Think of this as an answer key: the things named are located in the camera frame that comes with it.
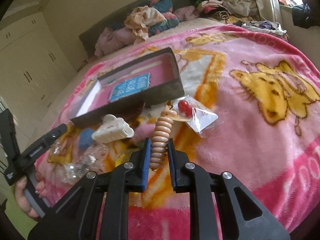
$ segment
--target open box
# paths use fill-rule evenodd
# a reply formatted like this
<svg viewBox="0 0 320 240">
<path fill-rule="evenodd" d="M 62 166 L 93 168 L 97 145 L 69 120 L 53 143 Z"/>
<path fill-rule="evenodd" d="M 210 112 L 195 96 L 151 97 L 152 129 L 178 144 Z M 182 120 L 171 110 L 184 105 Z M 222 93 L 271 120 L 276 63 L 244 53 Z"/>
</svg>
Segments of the open box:
<svg viewBox="0 0 320 240">
<path fill-rule="evenodd" d="M 184 96 L 172 49 L 142 56 L 97 78 L 73 105 L 70 120 L 80 128 L 101 122 L 106 114 L 119 115 L 141 106 Z"/>
</svg>

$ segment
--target beige wall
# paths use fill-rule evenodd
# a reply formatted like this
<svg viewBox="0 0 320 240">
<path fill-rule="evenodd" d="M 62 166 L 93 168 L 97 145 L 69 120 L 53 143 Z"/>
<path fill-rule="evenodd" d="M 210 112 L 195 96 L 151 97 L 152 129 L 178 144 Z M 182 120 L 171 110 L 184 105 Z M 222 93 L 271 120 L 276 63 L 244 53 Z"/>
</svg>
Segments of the beige wall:
<svg viewBox="0 0 320 240">
<path fill-rule="evenodd" d="M 320 70 L 320 27 L 313 26 L 304 29 L 293 25 L 291 9 L 280 6 L 283 28 L 287 30 L 290 39 L 289 42 L 304 55 Z"/>
<path fill-rule="evenodd" d="M 87 59 L 79 34 L 136 0 L 50 0 L 43 13 L 49 28 L 75 69 Z"/>
</svg>

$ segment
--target headboard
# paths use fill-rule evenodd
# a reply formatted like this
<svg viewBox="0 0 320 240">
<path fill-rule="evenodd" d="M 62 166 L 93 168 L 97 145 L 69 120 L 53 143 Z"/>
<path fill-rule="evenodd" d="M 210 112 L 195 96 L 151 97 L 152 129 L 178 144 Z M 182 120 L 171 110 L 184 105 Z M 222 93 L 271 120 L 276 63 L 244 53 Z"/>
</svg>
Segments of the headboard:
<svg viewBox="0 0 320 240">
<path fill-rule="evenodd" d="M 84 46 L 84 49 L 88 54 L 88 58 L 94 56 L 95 45 L 97 43 L 97 40 L 100 34 L 103 32 L 103 30 L 114 22 L 123 23 L 124 20 L 127 18 L 127 16 L 132 12 L 132 10 L 135 7 L 137 7 L 139 4 L 141 4 L 143 1 L 145 0 L 138 0 L 131 4 L 128 4 L 127 6 L 120 8 L 119 10 L 104 17 L 102 20 L 97 22 L 87 31 L 79 35 L 79 39 L 81 40 Z M 176 9 L 194 4 L 193 0 L 172 0 L 172 3 L 173 3 L 173 11 L 175 11 Z"/>
</svg>

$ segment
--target blue sponge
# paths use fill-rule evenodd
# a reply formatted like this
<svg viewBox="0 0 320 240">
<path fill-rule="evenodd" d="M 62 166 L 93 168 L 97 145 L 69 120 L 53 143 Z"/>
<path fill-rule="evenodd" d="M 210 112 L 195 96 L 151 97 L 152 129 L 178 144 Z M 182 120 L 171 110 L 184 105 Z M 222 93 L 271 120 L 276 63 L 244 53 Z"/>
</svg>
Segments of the blue sponge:
<svg viewBox="0 0 320 240">
<path fill-rule="evenodd" d="M 78 146 L 81 151 L 85 151 L 89 148 L 89 146 L 92 145 L 93 139 L 91 138 L 91 135 L 93 134 L 93 132 L 94 130 L 90 128 L 81 131 Z"/>
</svg>

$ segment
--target plastic bag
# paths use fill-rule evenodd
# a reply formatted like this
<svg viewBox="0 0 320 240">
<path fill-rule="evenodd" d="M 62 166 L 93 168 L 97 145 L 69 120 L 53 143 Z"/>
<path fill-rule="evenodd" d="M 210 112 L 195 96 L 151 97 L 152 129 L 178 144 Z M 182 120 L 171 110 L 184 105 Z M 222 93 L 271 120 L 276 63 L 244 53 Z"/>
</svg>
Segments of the plastic bag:
<svg viewBox="0 0 320 240">
<path fill-rule="evenodd" d="M 190 119 L 186 122 L 187 125 L 200 136 L 204 130 L 211 128 L 218 118 L 214 112 L 190 96 L 176 99 L 173 108 L 179 111 L 180 116 Z"/>
<path fill-rule="evenodd" d="M 62 175 L 62 182 L 73 185 L 89 171 L 95 171 L 98 174 L 104 173 L 103 160 L 108 151 L 108 147 L 104 144 L 89 147 L 76 163 L 64 165 L 66 173 Z"/>
</svg>

